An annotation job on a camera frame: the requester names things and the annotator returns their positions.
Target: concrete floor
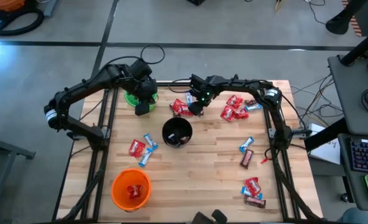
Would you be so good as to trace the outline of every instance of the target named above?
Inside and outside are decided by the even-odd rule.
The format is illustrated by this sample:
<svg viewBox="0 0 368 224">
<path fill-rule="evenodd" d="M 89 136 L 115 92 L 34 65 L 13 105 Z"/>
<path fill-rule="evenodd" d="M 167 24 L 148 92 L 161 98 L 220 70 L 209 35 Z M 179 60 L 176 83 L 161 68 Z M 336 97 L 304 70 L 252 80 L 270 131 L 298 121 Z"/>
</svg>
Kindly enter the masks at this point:
<svg viewBox="0 0 368 224">
<path fill-rule="evenodd" d="M 38 46 L 40 43 L 28 41 L 100 43 L 113 2 L 60 0 L 54 17 L 38 29 L 17 37 L 0 38 L 7 44 L 0 44 L 0 139 L 37 152 L 33 161 L 17 159 L 4 191 L 1 216 L 13 219 L 13 223 L 51 220 L 72 141 L 64 132 L 56 133 L 47 126 L 43 106 L 56 91 L 89 78 L 99 53 L 99 47 Z M 195 7 L 185 0 L 120 0 L 111 32 L 105 39 L 112 43 L 270 46 L 266 49 L 277 45 L 354 46 L 363 39 L 351 28 L 345 35 L 329 33 L 314 21 L 308 4 L 302 0 L 285 1 L 278 13 L 274 13 L 274 4 L 273 0 L 207 0 Z M 343 8 L 340 0 L 326 4 L 315 7 L 321 21 L 327 21 Z M 32 15 L 26 15 L 11 26 L 19 27 L 31 19 Z M 163 63 L 152 66 L 152 76 L 158 80 L 186 78 L 192 73 L 202 77 L 230 77 L 237 73 L 241 78 L 286 79 L 297 87 L 328 75 L 326 59 L 346 53 L 329 51 L 329 48 L 324 51 L 167 48 L 165 51 Z M 107 47 L 100 55 L 101 64 L 114 57 L 139 53 L 140 48 Z M 159 57 L 157 49 L 145 54 L 148 61 Z M 307 90 L 315 93 L 318 86 Z M 325 93 L 339 105 L 334 86 Z M 311 93 L 296 94 L 295 103 L 307 107 L 312 98 Z M 81 104 L 71 107 L 73 117 L 79 116 Z M 26 116 L 18 118 L 16 114 Z M 333 123 L 337 119 L 326 121 Z M 328 220 L 337 220 L 345 209 L 355 207 L 338 199 L 344 192 L 341 178 L 315 176 L 315 182 Z"/>
</svg>

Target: vacuum hose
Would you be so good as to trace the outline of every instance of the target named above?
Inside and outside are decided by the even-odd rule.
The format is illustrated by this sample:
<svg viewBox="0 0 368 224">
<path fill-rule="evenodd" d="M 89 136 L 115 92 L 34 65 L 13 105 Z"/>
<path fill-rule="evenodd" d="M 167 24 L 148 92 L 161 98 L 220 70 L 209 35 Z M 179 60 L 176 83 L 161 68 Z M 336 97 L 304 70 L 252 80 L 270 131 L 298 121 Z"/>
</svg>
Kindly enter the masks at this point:
<svg viewBox="0 0 368 224">
<path fill-rule="evenodd" d="M 36 20 L 31 23 L 30 25 L 16 29 L 16 30 L 3 30 L 5 27 L 7 27 L 12 21 L 17 19 L 18 17 L 28 14 L 28 13 L 36 13 L 37 18 Z M 23 8 L 19 9 L 17 11 L 8 12 L 6 18 L 3 18 L 3 20 L 0 23 L 0 36 L 12 36 L 12 35 L 20 35 L 25 34 L 27 32 L 30 32 L 38 26 L 41 25 L 43 22 L 45 16 L 43 15 L 43 12 L 40 9 L 37 9 L 36 7 L 30 7 L 30 8 Z"/>
</svg>

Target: computer keyboard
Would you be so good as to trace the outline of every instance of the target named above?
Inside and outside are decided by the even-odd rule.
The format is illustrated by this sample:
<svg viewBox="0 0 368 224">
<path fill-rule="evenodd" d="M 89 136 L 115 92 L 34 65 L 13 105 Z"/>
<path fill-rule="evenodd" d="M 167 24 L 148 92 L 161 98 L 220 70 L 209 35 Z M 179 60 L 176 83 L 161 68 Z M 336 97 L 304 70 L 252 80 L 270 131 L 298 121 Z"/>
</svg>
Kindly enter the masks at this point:
<svg viewBox="0 0 368 224">
<path fill-rule="evenodd" d="M 368 172 L 368 142 L 351 140 L 352 168 Z"/>
</svg>

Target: butcher block tabletop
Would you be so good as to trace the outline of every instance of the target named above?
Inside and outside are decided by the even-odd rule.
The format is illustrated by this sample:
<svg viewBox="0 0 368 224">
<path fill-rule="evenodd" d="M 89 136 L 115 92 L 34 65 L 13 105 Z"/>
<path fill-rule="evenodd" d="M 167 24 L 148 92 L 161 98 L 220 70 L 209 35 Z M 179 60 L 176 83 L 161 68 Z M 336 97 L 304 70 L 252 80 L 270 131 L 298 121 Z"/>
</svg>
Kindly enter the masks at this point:
<svg viewBox="0 0 368 224">
<path fill-rule="evenodd" d="M 277 80 L 273 83 L 293 102 L 289 81 Z M 184 87 L 174 87 L 174 89 L 186 90 Z M 176 98 L 186 102 L 185 94 L 171 92 L 166 87 L 159 87 L 158 93 L 159 98 L 155 109 L 149 114 L 138 117 L 134 114 L 133 107 L 126 103 L 124 91 L 119 90 L 98 221 L 190 222 L 197 212 L 211 217 L 215 209 L 220 209 L 229 222 L 282 221 L 272 162 L 260 163 L 265 158 L 264 151 L 269 148 L 263 110 L 250 111 L 249 118 L 235 119 L 232 122 L 220 118 L 230 96 L 235 94 L 250 100 L 251 95 L 225 91 L 204 109 L 204 116 L 184 116 L 192 125 L 193 135 L 186 146 L 176 149 L 164 143 L 162 126 L 173 116 L 169 104 Z M 89 112 L 102 97 L 103 91 L 87 97 L 82 115 Z M 111 98 L 112 94 L 109 96 L 105 124 L 109 118 Z M 98 106 L 82 122 L 87 125 L 97 124 L 100 107 Z M 287 124 L 291 128 L 298 128 L 296 113 L 285 100 L 282 100 L 282 110 Z M 143 137 L 147 133 L 150 133 L 159 147 L 151 155 L 146 166 L 141 168 L 138 165 L 139 159 L 129 156 L 128 150 L 133 139 L 140 140 L 148 146 Z M 239 165 L 243 154 L 238 147 L 249 136 L 255 140 L 250 147 L 255 153 L 249 169 L 245 169 Z M 294 139 L 293 143 L 303 146 L 303 141 L 298 139 Z M 88 146 L 87 140 L 76 141 L 72 153 L 86 146 Z M 306 151 L 291 146 L 288 149 L 288 156 L 296 191 L 312 211 L 322 217 Z M 84 192 L 90 160 L 90 148 L 75 154 L 70 159 L 57 218 L 64 217 Z M 119 209 L 111 198 L 113 180 L 127 168 L 144 170 L 152 183 L 151 196 L 146 206 L 131 213 Z M 243 180 L 251 177 L 259 178 L 263 199 L 267 201 L 264 209 L 244 204 L 244 196 L 241 195 Z M 289 217 L 293 217 L 289 194 L 285 188 L 284 191 Z M 94 195 L 95 190 L 90 199 L 89 216 L 93 212 Z"/>
</svg>

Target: chocolate bar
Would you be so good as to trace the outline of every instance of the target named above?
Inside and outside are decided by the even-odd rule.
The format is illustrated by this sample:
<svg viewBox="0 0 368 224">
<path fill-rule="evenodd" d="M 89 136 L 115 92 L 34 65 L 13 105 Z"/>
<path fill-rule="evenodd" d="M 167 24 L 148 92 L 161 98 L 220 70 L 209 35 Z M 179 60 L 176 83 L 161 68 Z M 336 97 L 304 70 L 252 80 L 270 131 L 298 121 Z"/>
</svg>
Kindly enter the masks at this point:
<svg viewBox="0 0 368 224">
<path fill-rule="evenodd" d="M 265 200 L 259 200 L 257 198 L 253 198 L 253 197 L 245 195 L 244 201 L 248 205 L 256 206 L 259 208 L 265 208 Z"/>
<path fill-rule="evenodd" d="M 241 161 L 240 165 L 245 167 L 246 169 L 248 169 L 249 164 L 251 163 L 253 153 L 254 153 L 254 151 L 252 151 L 250 149 L 246 149 L 244 157 L 242 158 L 242 161 Z"/>
</svg>

